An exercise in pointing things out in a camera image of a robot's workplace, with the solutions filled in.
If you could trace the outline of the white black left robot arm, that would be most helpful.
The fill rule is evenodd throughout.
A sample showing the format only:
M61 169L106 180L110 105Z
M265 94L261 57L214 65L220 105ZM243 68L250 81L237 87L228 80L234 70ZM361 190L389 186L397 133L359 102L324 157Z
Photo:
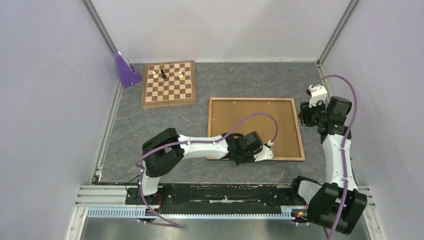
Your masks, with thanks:
M194 158L228 159L236 165L271 160L271 142L263 143L255 131L224 133L214 137L192 137L167 128L142 145L138 198L145 204L157 198L160 178L182 160Z

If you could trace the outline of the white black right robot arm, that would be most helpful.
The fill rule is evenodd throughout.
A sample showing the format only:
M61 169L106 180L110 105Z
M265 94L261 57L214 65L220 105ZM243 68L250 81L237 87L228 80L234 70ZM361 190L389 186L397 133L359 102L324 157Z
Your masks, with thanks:
M351 133L345 125L352 102L333 96L328 104L319 100L310 106L300 104L298 118L302 125L317 126L325 154L326 178L323 184L304 176L293 179L289 199L295 204L307 204L306 220L309 223L349 235L356 226L365 207L367 196L358 191L350 158Z

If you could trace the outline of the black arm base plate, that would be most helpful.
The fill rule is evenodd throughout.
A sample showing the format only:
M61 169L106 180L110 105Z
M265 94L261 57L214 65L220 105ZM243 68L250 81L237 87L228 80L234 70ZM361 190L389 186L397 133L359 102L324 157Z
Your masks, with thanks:
M267 206L306 206L288 184L161 183L144 197L149 205L183 203L266 203Z

